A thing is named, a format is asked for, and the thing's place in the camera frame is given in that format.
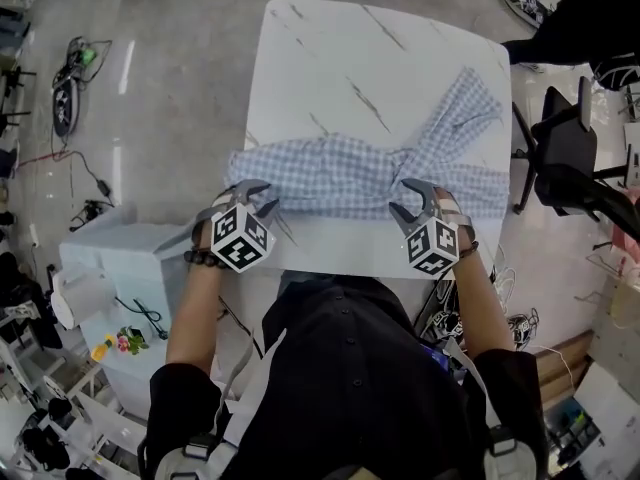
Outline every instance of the wooden board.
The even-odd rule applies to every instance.
[[[552,348],[562,353],[569,368],[573,369],[584,361],[592,339],[593,331],[586,331]],[[540,386],[562,375],[566,374],[567,377],[569,376],[560,355],[550,350],[536,354],[536,363],[538,365],[538,381],[540,382]]]
[[[587,368],[587,364],[587,361],[583,359],[581,363],[571,368],[571,375],[573,376],[573,383],[575,387],[578,386],[578,381]],[[560,399],[558,399],[560,395],[568,393],[567,396],[570,396],[571,393],[569,392],[572,389],[571,377],[569,376],[569,372],[565,369],[564,375],[560,375],[555,379],[540,385],[540,396],[542,398],[542,404],[544,405],[545,403],[548,403],[552,400],[557,403],[560,401]]]

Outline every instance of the hand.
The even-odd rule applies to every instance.
[[[436,187],[436,196],[438,197],[438,201],[441,199],[451,199],[455,201],[454,197],[449,192],[440,187]],[[464,226],[458,226],[458,247],[460,251],[464,251],[471,247],[471,239],[469,238],[467,229]]]
[[[215,200],[211,204],[212,208],[217,208],[217,211],[220,213],[225,213],[229,210],[231,194],[233,193],[233,187],[229,187],[224,190],[218,196],[216,196]],[[197,239],[197,244],[200,249],[211,249],[211,230],[212,224],[211,220],[207,219],[202,223],[202,227],[199,231],[199,238]]]

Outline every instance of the gingham cloth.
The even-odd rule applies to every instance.
[[[225,181],[268,181],[271,188],[255,202],[279,198],[283,212],[374,220],[391,218],[390,201],[419,213],[420,196],[400,184],[419,178],[449,190],[472,219],[501,219],[509,174],[456,161],[501,109],[478,74],[465,67],[418,131],[415,147],[378,149],[340,133],[287,140],[233,153]]]

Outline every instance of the tiled floor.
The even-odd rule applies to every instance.
[[[36,83],[26,87],[25,106],[33,108],[34,115],[20,130],[21,160],[51,151],[50,83],[68,41],[77,35],[113,39],[102,72],[82,94],[70,147],[86,155],[90,167],[110,183],[116,200],[135,202],[145,218],[156,222],[186,221],[221,188],[229,152],[242,147],[267,1],[37,0],[33,33],[21,61],[25,69],[38,72]],[[532,35],[499,0],[345,1],[429,16],[495,41]],[[131,63],[125,73],[128,50]],[[546,88],[556,85],[575,99],[581,72],[550,68],[536,75],[514,67],[514,98],[533,123]],[[620,105],[618,95],[603,96],[594,104],[598,162],[603,166],[622,158]],[[513,164],[514,200],[524,169]],[[73,197],[68,160],[30,164],[19,170],[10,188],[10,206],[20,217],[14,244],[30,260],[28,225],[35,223],[42,247],[34,252],[44,281],[44,266],[57,263],[57,245],[71,217],[84,199],[99,193],[77,158]],[[507,215],[502,242],[518,275],[510,311],[538,309],[542,322],[537,343],[552,345],[589,326],[595,306],[578,303],[573,295],[585,295],[603,283],[603,274],[583,259],[597,241],[596,225],[587,217],[560,219],[535,196],[525,213]],[[390,284],[410,313],[428,288],[419,281]],[[258,297],[264,310],[275,296],[269,290]],[[229,294],[238,307],[252,296]],[[258,321],[257,314],[245,316]]]

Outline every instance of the white table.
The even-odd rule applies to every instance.
[[[473,67],[503,105],[462,157],[509,172],[511,81],[500,45],[438,21],[379,7],[323,0],[267,4],[256,57],[245,149],[342,132],[397,148],[429,117],[463,66]],[[355,84],[379,116],[353,90]],[[294,216],[297,245],[272,226],[278,243],[262,266],[392,278],[428,278],[409,266],[392,220]],[[502,219],[474,222],[489,271]]]

